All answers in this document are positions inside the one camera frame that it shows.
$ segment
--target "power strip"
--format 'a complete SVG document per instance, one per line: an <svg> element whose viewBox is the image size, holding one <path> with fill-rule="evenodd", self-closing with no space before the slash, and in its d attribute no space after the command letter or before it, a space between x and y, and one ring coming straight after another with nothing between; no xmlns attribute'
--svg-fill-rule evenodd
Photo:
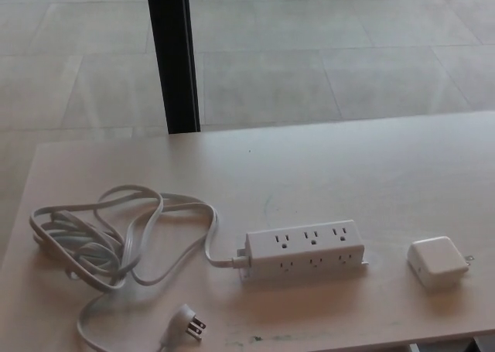
<svg viewBox="0 0 495 352"><path fill-rule="evenodd" d="M353 220L246 234L243 280L284 279L360 268L364 244Z"/></svg>

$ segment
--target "white power adapter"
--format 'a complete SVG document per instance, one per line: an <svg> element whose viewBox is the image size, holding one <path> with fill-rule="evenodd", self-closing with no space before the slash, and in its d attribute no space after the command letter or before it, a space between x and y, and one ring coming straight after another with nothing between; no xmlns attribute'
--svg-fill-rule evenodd
<svg viewBox="0 0 495 352"><path fill-rule="evenodd" d="M363 265L364 245L352 220L246 234L237 251L248 260L243 280L341 272Z"/></svg>
<svg viewBox="0 0 495 352"><path fill-rule="evenodd" d="M466 259L445 236L413 242L408 261L419 281L430 290L454 286L469 270Z"/></svg>

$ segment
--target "white cable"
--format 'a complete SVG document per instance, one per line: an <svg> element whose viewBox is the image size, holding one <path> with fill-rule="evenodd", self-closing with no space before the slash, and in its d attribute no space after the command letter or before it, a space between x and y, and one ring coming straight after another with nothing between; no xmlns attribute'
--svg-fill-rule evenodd
<svg viewBox="0 0 495 352"><path fill-rule="evenodd" d="M116 193L128 193L123 197L115 197ZM141 200L143 203L153 202L153 207L137 216L127 227L123 237L115 227L108 223L100 210L116 207L129 202ZM92 210L97 222L81 220L74 212ZM156 279L143 279L135 267L146 252L146 245L156 221L161 215L176 211L203 211L210 217L208 231L194 241L184 252ZM49 215L49 220L38 223L39 217ZM77 331L84 342L97 352L110 352L101 345L91 341L84 332L84 321L90 315L92 306L105 293L120 289L127 275L131 273L135 281L143 286L151 286L161 282L194 248L204 242L205 255L214 267L240 268L248 265L246 258L231 260L214 260L210 255L210 245L218 225L217 211L209 204L194 197L158 193L143 186L117 186L105 192L96 203L84 205L65 205L57 207L42 207L32 212L29 223L35 231L34 239L38 245L51 257L60 261L66 267L66 273L71 279L81 279L89 286L103 292L101 296L91 300L80 312L77 320ZM134 231L139 224L145 224L141 242L137 249L134 247Z"/></svg>

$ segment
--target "table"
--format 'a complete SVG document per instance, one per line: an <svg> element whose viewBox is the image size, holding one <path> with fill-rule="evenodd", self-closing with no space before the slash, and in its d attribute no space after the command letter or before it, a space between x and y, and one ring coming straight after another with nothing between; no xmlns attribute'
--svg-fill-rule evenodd
<svg viewBox="0 0 495 352"><path fill-rule="evenodd" d="M370 265L353 279L246 287L198 254L166 289L135 287L136 304L95 318L92 330L114 350L156 350L183 302L207 335L179 350L361 350L491 333L494 139L495 113L483 112L42 145L0 274L2 351L85 350L74 322L96 292L39 255L28 214L125 183L213 204L217 258L232 256L246 231L354 219ZM169 263L200 226L157 231L141 270ZM405 252L439 235L475 261L461 287L427 294Z"/></svg>

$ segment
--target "black pole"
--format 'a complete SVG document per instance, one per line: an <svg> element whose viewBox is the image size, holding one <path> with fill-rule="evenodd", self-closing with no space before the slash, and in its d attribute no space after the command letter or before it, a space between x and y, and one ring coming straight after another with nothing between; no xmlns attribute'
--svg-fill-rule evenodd
<svg viewBox="0 0 495 352"><path fill-rule="evenodd" d="M148 0L170 134L199 132L189 0Z"/></svg>

